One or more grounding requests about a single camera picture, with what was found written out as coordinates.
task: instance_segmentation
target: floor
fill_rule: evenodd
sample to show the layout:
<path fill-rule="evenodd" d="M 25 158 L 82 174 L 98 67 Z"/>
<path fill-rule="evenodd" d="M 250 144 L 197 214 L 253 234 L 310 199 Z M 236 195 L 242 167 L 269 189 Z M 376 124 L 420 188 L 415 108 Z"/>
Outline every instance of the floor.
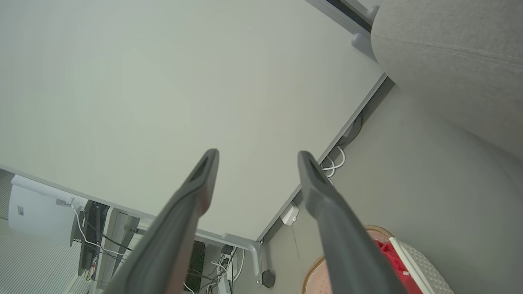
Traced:
<path fill-rule="evenodd" d="M 332 177 L 362 223 L 382 226 L 424 253 L 455 293 L 519 292 L 521 161 L 432 114 L 392 83 L 367 111 L 360 134 L 344 146 L 345 165 Z M 301 292 L 323 250 L 302 197 L 295 202 L 297 221 L 291 227 L 278 221 L 264 240 L 263 268 L 276 274 L 274 287 L 257 287 L 247 254 L 234 292 Z M 219 256 L 217 247 L 207 248 L 204 273 Z"/>
<path fill-rule="evenodd" d="M 57 289 L 63 289 L 67 284 L 72 283 L 70 294 L 86 293 L 89 282 L 86 282 L 83 276 L 75 276 L 80 251 L 79 244 L 73 243 L 71 248 L 60 249 L 55 243 L 48 240 L 9 228 L 9 200 L 11 180 L 14 176 L 14 174 L 0 169 L 0 235 L 2 236 L 0 261 L 10 269 L 7 278 L 6 275 L 3 275 L 3 279 L 0 280 L 0 292 L 6 294 L 32 293 L 31 291 L 43 293 L 42 289 L 44 289 L 54 293 Z M 45 269 L 49 268 L 51 264 L 54 264 L 55 268 L 61 269 L 61 273 L 53 275 L 52 279 L 45 273 Z M 32 280 L 32 290 L 27 288 L 27 280 Z"/>

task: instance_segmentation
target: white desk surface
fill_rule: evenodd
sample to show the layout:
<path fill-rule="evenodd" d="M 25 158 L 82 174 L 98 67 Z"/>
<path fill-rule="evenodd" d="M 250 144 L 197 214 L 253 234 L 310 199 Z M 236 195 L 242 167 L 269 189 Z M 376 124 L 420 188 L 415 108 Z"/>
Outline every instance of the white desk surface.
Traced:
<path fill-rule="evenodd" d="M 2 1 L 0 166 L 156 215 L 218 148 L 198 228 L 255 240 L 382 74 L 351 37 L 305 0 Z"/>

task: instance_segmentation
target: black cable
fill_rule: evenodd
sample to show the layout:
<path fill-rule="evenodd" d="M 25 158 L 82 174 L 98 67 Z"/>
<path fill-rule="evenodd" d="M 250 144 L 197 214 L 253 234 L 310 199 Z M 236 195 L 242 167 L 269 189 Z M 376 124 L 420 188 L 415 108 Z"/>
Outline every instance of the black cable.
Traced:
<path fill-rule="evenodd" d="M 192 268 L 189 268 L 189 270 L 192 270 L 193 272 L 195 273 L 198 273 L 199 275 L 201 275 L 202 277 L 206 278 L 206 279 L 210 279 L 209 276 L 212 275 L 212 273 L 210 275 L 204 275 L 202 272 L 199 272 L 195 269 L 192 269 Z"/>
<path fill-rule="evenodd" d="M 208 285 L 212 284 L 213 282 L 215 282 L 215 279 L 213 279 L 212 281 L 210 281 L 207 284 L 205 284 L 203 287 L 200 288 L 200 290 L 198 290 L 198 292 L 195 292 L 195 293 L 199 293 L 201 290 L 203 290 L 205 287 L 207 287 Z"/>
<path fill-rule="evenodd" d="M 189 272 L 187 272 L 187 274 L 188 274 L 189 276 L 194 276 L 194 277 L 204 278 L 204 279 L 207 279 L 207 280 L 210 280 L 210 281 L 212 281 L 212 279 L 211 279 L 211 278 L 208 278 L 208 277 L 206 277 L 206 276 L 204 276 L 204 275 L 200 275 L 200 274 L 193 274 L 193 273 L 189 273 Z"/>
<path fill-rule="evenodd" d="M 231 287 L 231 294 L 232 294 L 232 289 L 234 286 L 234 265 L 232 262 L 232 258 L 233 258 L 233 255 L 231 255 L 231 284 L 229 285 Z"/>
<path fill-rule="evenodd" d="M 104 282 L 104 281 L 95 280 L 95 279 L 89 279 L 88 281 L 96 281 L 96 282 L 100 282 L 100 283 L 104 283 L 104 284 L 109 284 L 109 283 L 111 283 L 111 282 Z"/>
<path fill-rule="evenodd" d="M 222 258 L 224 257 L 225 255 L 222 254 L 222 256 L 220 257 L 220 260 L 218 260 L 218 264 L 222 264 Z M 215 267 L 214 270 L 212 271 L 212 273 L 208 274 L 207 277 L 209 277 L 210 275 L 214 274 L 214 272 L 216 272 L 216 269 L 218 267 Z"/>
<path fill-rule="evenodd" d="M 85 246 L 88 246 L 88 247 L 91 247 L 91 249 L 93 249 L 94 251 L 96 251 L 96 248 L 93 247 L 92 245 L 90 245 L 90 244 L 88 244 L 88 243 L 85 243 L 84 245 L 85 245 Z M 116 257 L 114 257 L 112 254 L 110 254 L 109 252 L 105 251 L 105 249 L 102 248 L 102 250 L 104 251 L 104 252 L 101 252 L 102 254 L 109 255 L 109 256 L 111 256 L 114 260 L 118 260 L 118 259 L 117 259 Z"/>
<path fill-rule="evenodd" d="M 132 251 L 132 249 L 123 246 L 122 244 L 120 244 L 120 243 L 114 241 L 113 239 L 109 238 L 108 236 L 105 236 L 102 232 L 96 230 L 96 228 L 95 228 L 92 224 L 90 224 L 89 221 L 88 221 L 87 219 L 85 219 L 85 222 L 87 223 L 87 225 L 88 225 L 89 227 L 91 227 L 91 228 L 92 228 L 93 230 L 95 230 L 97 233 L 101 234 L 104 238 L 106 238 L 106 239 L 109 240 L 110 242 L 115 243 L 116 245 L 121 246 L 121 247 L 123 247 L 123 248 L 125 248 L 125 249 L 127 249 L 127 250 L 129 250 L 129 251 Z"/>

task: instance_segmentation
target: white device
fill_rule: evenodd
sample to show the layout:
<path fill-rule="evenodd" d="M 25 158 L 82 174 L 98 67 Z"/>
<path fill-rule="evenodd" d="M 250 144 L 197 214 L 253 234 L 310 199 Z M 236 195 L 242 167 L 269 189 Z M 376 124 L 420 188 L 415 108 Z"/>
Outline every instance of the white device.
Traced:
<path fill-rule="evenodd" d="M 283 211 L 280 218 L 281 221 L 286 225 L 292 225 L 296 221 L 296 216 L 298 215 L 298 212 L 300 210 L 294 204 L 294 202 L 290 202 L 287 208 Z"/>
<path fill-rule="evenodd" d="M 220 279 L 218 282 L 218 292 L 220 294 L 231 294 L 231 286 L 229 285 L 229 280 Z"/>
<path fill-rule="evenodd" d="M 87 199 L 16 175 L 11 181 L 9 227 L 71 246 L 78 229 L 71 203 L 79 210 Z"/>

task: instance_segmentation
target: wire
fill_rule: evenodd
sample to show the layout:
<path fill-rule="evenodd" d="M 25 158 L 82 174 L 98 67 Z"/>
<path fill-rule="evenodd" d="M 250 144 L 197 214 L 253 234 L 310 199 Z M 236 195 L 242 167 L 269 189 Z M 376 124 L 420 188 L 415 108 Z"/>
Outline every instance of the wire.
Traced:
<path fill-rule="evenodd" d="M 185 282 L 184 282 L 184 286 L 185 286 L 185 288 L 187 288 L 189 291 L 191 291 L 192 294 L 195 294 L 195 292 L 192 291 L 191 288 L 187 287 L 187 285 L 185 284 Z"/>
<path fill-rule="evenodd" d="M 76 207 L 75 207 L 74 204 L 72 204 L 72 203 L 71 203 L 71 208 L 73 209 L 74 214 L 76 215 L 76 220 L 78 221 L 78 223 L 77 223 L 77 224 L 78 224 L 78 228 L 80 229 L 80 233 L 82 233 L 82 236 L 84 237 L 84 241 L 85 241 L 85 243 L 88 243 L 88 244 L 94 245 L 94 246 L 96 246 L 96 247 L 100 247 L 103 251 L 106 251 L 106 252 L 109 251 L 109 252 L 111 252 L 111 253 L 115 253 L 115 254 L 118 254 L 118 255 L 124 255 L 123 253 L 119 253 L 119 252 L 116 252 L 116 251 L 106 250 L 106 249 L 104 249 L 102 246 L 100 246 L 100 245 L 98 245 L 98 244 L 96 244 L 96 243 L 89 242 L 89 241 L 87 240 L 87 237 L 86 237 L 85 234 L 84 234 L 84 231 L 82 230 L 82 227 L 80 226 L 80 217 L 78 216 L 78 212 L 76 212 Z"/>
<path fill-rule="evenodd" d="M 233 265 L 233 262 L 232 262 L 232 258 L 233 258 L 233 255 L 231 255 L 231 261 L 230 261 L 230 263 L 231 263 L 231 280 L 232 280 L 231 284 L 230 284 L 230 286 L 231 286 L 231 294 L 232 294 L 232 289 L 233 289 L 233 286 L 234 286 L 234 284 L 233 284 L 234 283 L 234 265 Z"/>
<path fill-rule="evenodd" d="M 240 266 L 240 269 L 238 270 L 238 273 L 236 274 L 236 276 L 232 279 L 233 281 L 236 281 L 238 279 L 238 277 L 240 276 L 240 273 L 242 272 L 244 260 L 245 260 L 245 249 L 243 249 L 242 265 Z"/>
<path fill-rule="evenodd" d="M 336 145 L 336 147 L 339 149 L 340 153 L 341 153 L 342 156 L 343 156 L 342 163 L 340 163 L 340 164 L 338 164 L 338 165 L 334 165 L 334 161 L 333 161 L 330 157 L 328 157 L 328 155 L 327 155 L 327 157 L 328 157 L 328 158 L 330 159 L 330 161 L 332 162 L 333 166 L 323 168 L 324 171 L 330 171 L 330 170 L 332 170 L 332 169 L 340 168 L 340 167 L 342 167 L 343 164 L 345 163 L 345 152 L 343 152 L 343 149 L 342 149 L 340 146 Z"/>
<path fill-rule="evenodd" d="M 120 243 L 114 241 L 113 239 L 109 238 L 108 236 L 105 236 L 102 232 L 98 231 L 98 230 L 97 230 L 97 229 L 96 229 L 96 228 L 95 228 L 95 227 L 94 227 L 94 226 L 93 226 L 93 225 L 92 225 L 92 224 L 91 224 L 87 219 L 85 220 L 85 222 L 87 223 L 87 225 L 88 225 L 89 227 L 91 227 L 91 228 L 92 228 L 93 230 L 95 230 L 97 233 L 101 234 L 101 235 L 102 235 L 104 238 L 106 238 L 108 241 L 110 241 L 110 242 L 112 242 L 112 243 L 115 243 L 116 245 L 121 246 L 121 247 L 123 247 L 123 248 L 125 248 L 125 249 L 127 249 L 127 250 L 129 250 L 129 251 L 132 251 L 132 249 L 130 249 L 130 248 L 126 247 L 126 246 L 123 246 L 122 244 L 120 244 Z"/>
<path fill-rule="evenodd" d="M 104 284 L 109 284 L 110 283 L 110 282 L 104 282 L 104 281 L 95 280 L 95 279 L 90 279 L 90 281 L 96 281 L 96 282 L 100 282 L 100 283 L 104 283 Z"/>
<path fill-rule="evenodd" d="M 220 259 L 218 260 L 218 263 L 221 263 L 222 262 L 222 258 L 224 257 L 225 255 L 222 254 L 222 256 L 220 256 Z M 214 274 L 214 272 L 216 272 L 216 269 L 218 267 L 215 267 L 214 270 L 212 271 L 212 273 L 208 274 L 207 277 L 209 277 L 210 275 Z"/>
<path fill-rule="evenodd" d="M 203 290 L 205 287 L 207 287 L 207 291 L 209 291 L 209 287 L 214 285 L 215 282 L 208 282 L 207 284 L 205 284 L 203 287 L 200 288 L 200 290 L 198 290 L 198 293 Z"/>
<path fill-rule="evenodd" d="M 331 158 L 330 156 L 327 155 L 327 159 L 330 160 L 331 165 L 334 166 L 334 161 L 332 160 L 332 158 Z M 324 171 L 327 171 L 327 170 L 328 170 L 328 169 L 325 169 L 325 168 L 323 167 L 323 162 L 322 162 L 322 164 L 321 164 L 321 168 L 322 168 L 322 170 L 324 170 Z M 325 174 L 325 175 L 326 175 L 328 178 L 330 178 L 330 177 L 332 177 L 332 176 L 334 175 L 334 172 L 335 172 L 335 171 L 336 171 L 336 169 L 332 169 L 330 174 L 328 174 L 328 175 Z"/>
<path fill-rule="evenodd" d="M 211 261 L 211 263 L 212 263 L 213 265 L 216 265 L 216 266 L 219 266 L 219 267 L 223 268 L 223 270 L 225 271 L 225 273 L 227 273 L 227 269 L 226 269 L 223 265 L 221 265 L 221 264 L 219 264 L 219 263 L 217 263 L 217 262 L 215 262 L 215 261 Z"/>
<path fill-rule="evenodd" d="M 343 157 L 342 163 L 336 165 L 334 163 L 334 160 L 332 160 L 332 158 L 327 155 L 326 158 L 331 162 L 331 167 L 323 167 L 323 162 L 320 164 L 320 167 L 322 168 L 323 172 L 331 171 L 330 174 L 325 173 L 325 175 L 327 176 L 328 181 L 331 182 L 331 185 L 333 187 L 334 187 L 334 183 L 332 182 L 331 177 L 334 175 L 334 172 L 336 171 L 337 168 L 340 168 L 345 164 L 345 159 L 346 159 L 345 152 L 343 152 L 343 149 L 338 145 L 336 145 L 336 147 L 338 148 L 339 152 L 342 154 L 342 157 Z"/>
<path fill-rule="evenodd" d="M 85 246 L 88 246 L 88 247 L 91 247 L 93 250 L 96 250 L 94 247 L 92 247 L 91 245 L 89 245 L 89 244 L 87 244 L 87 243 L 84 244 L 84 245 L 85 245 Z M 100 252 L 100 254 L 109 255 L 109 256 L 111 256 L 113 259 L 118 260 L 118 259 L 117 259 L 116 257 L 114 257 L 112 254 L 106 252 L 105 249 L 102 249 L 102 250 L 104 250 L 104 252 Z"/>
<path fill-rule="evenodd" d="M 189 276 L 194 276 L 194 277 L 204 278 L 204 279 L 207 279 L 207 280 L 211 280 L 211 281 L 212 281 L 211 278 L 206 277 L 206 276 L 201 275 L 201 274 L 193 274 L 193 273 L 189 273 L 189 272 L 188 272 L 187 274 L 188 274 Z"/>
<path fill-rule="evenodd" d="M 212 275 L 212 273 L 214 273 L 214 272 L 212 272 L 209 275 L 204 275 L 202 272 L 199 272 L 199 271 L 197 271 L 195 269 L 189 268 L 189 270 L 192 270 L 193 272 L 198 273 L 202 278 L 206 278 L 206 279 L 209 279 L 209 280 L 212 280 L 211 278 L 209 278 L 209 276 Z"/>

